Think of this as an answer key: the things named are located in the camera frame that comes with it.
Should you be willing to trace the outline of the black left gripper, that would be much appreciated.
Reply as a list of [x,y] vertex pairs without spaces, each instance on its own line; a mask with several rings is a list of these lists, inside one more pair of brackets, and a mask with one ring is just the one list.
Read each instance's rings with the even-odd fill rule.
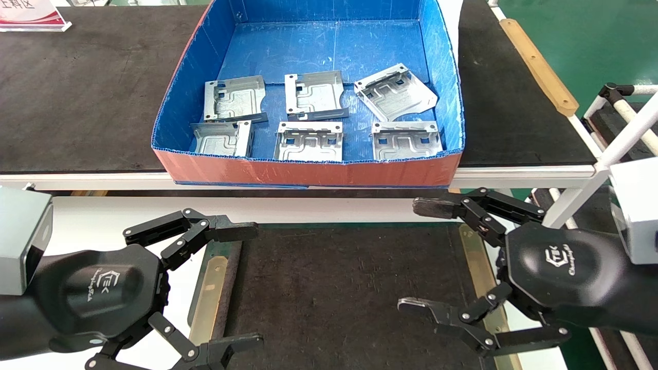
[[[31,344],[36,352],[104,345],[85,369],[143,369],[117,361],[117,355],[153,329],[180,355],[172,369],[226,369],[234,354],[263,346],[263,336],[251,333],[195,346],[162,315],[169,293],[166,270],[178,269],[210,242],[249,241],[257,234],[257,223],[233,223],[226,215],[187,208],[125,229],[125,243],[131,246],[121,250],[47,256],[31,281]],[[145,249],[171,237],[176,240],[161,258]]]

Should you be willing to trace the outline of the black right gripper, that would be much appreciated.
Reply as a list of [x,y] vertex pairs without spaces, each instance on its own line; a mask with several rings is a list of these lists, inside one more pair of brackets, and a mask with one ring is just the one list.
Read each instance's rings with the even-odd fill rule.
[[[488,188],[419,197],[413,200],[413,212],[431,218],[460,218],[490,245],[505,246],[506,283],[473,304],[458,308],[413,297],[397,302],[399,311],[424,314],[434,322],[437,334],[460,340],[480,357],[549,349],[571,338],[570,331],[559,326],[498,334],[480,326],[509,297],[526,312],[621,314],[630,308],[627,283],[631,262],[617,234],[544,227],[538,224],[545,216],[542,208]],[[521,226],[507,234],[494,216]]]

